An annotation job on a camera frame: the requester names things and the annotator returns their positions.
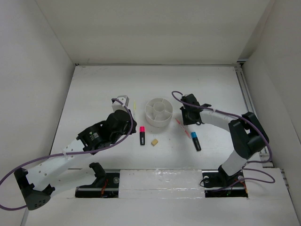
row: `white table surface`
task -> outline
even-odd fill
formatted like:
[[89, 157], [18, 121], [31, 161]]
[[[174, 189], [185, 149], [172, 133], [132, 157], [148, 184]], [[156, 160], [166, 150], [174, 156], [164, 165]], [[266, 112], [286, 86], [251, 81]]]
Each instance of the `white table surface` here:
[[[212, 125], [191, 125], [202, 151], [196, 152], [175, 118], [182, 121], [173, 90], [193, 93], [200, 104], [231, 113], [246, 113], [234, 67], [230, 66], [77, 66], [63, 109], [51, 153], [60, 153], [85, 128], [106, 120], [112, 113], [111, 99], [128, 95], [129, 108], [136, 100], [137, 130], [146, 127], [146, 145], [139, 132], [121, 145], [105, 150], [81, 166], [98, 161], [104, 169], [217, 169], [233, 151], [230, 134]], [[146, 103], [156, 97], [171, 102], [173, 118], [165, 128], [155, 128], [145, 119]], [[158, 140], [153, 147], [151, 141]]]
[[[233, 67], [77, 66], [52, 153], [61, 152], [86, 127], [105, 120], [112, 112], [111, 98], [124, 94], [130, 98], [131, 110], [136, 100], [137, 128], [146, 127], [147, 144], [140, 146], [139, 134], [134, 134], [88, 161], [99, 161], [105, 169], [126, 169], [120, 178], [122, 198], [78, 199], [74, 198], [72, 189], [54, 196], [42, 208], [30, 211], [24, 225], [299, 225], [279, 169], [262, 169], [274, 176], [275, 184], [246, 181], [249, 198], [205, 198], [203, 188], [195, 182], [201, 177], [198, 169], [216, 169], [227, 159], [233, 150], [230, 134], [211, 125], [189, 126], [197, 132], [202, 146], [202, 151], [197, 153], [174, 120], [181, 119], [182, 105], [172, 98], [173, 90], [193, 93], [201, 104], [209, 103], [214, 108], [237, 114], [246, 112]], [[146, 103], [155, 97], [168, 99], [174, 108], [171, 123], [163, 129], [148, 125], [144, 115]], [[154, 138], [159, 141], [155, 147], [150, 145]], [[253, 163], [248, 167], [262, 168], [261, 164]], [[179, 177], [172, 175], [172, 183], [169, 179], [163, 181], [166, 187], [162, 187], [161, 177], [152, 176], [152, 171], [149, 176], [144, 171], [138, 174], [127, 171], [176, 168], [185, 172]], [[253, 171], [244, 170], [244, 175], [267, 179]], [[189, 189], [174, 190], [182, 188], [187, 180], [192, 182]]]

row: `white plastic container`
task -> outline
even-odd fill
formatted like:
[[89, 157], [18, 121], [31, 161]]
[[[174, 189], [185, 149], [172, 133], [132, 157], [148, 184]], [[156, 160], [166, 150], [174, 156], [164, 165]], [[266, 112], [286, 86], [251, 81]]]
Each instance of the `white plastic container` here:
[[165, 127], [173, 116], [173, 106], [163, 98], [149, 101], [145, 107], [147, 122], [154, 127]]

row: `blue highlighter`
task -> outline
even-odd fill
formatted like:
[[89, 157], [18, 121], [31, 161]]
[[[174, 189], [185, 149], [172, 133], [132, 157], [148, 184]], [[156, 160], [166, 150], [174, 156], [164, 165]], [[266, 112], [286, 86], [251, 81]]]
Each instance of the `blue highlighter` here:
[[196, 147], [197, 152], [201, 151], [202, 148], [201, 148], [201, 145], [199, 144], [196, 132], [191, 133], [191, 138], [192, 138], [192, 141], [194, 143], [194, 146]]

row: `white wall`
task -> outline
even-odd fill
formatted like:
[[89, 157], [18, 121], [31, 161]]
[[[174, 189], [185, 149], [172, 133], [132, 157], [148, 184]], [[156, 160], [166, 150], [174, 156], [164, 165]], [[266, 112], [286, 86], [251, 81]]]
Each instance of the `white wall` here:
[[[74, 66], [34, 0], [0, 1], [0, 177], [49, 154]], [[22, 205], [13, 176], [0, 203]], [[0, 224], [19, 226], [24, 210], [0, 210]]]
[[265, 23], [267, 22], [269, 13], [273, 7], [274, 2], [275, 2], [275, 0], [269, 1], [269, 4], [267, 5], [262, 16], [260, 17], [258, 24], [256, 25], [251, 37], [249, 38], [249, 41], [247, 42], [244, 50], [241, 52], [239, 59], [248, 59], [253, 54], [253, 52], [256, 50], [257, 45], [261, 38], [261, 34], [263, 32]]
[[269, 0], [37, 0], [74, 63], [235, 63]]
[[301, 219], [301, 1], [277, 0], [256, 52], [244, 65], [246, 80], [273, 161], [284, 168]]

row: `red pen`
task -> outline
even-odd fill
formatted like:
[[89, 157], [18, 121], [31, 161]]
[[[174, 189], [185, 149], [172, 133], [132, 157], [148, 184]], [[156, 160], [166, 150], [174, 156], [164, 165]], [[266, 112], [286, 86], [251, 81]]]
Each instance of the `red pen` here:
[[181, 126], [181, 128], [185, 131], [185, 133], [188, 136], [188, 138], [191, 139], [189, 132], [187, 132], [187, 130], [184, 128], [184, 126], [180, 123], [180, 121], [177, 120], [177, 119], [175, 119], [175, 120], [178, 122], [178, 124]]

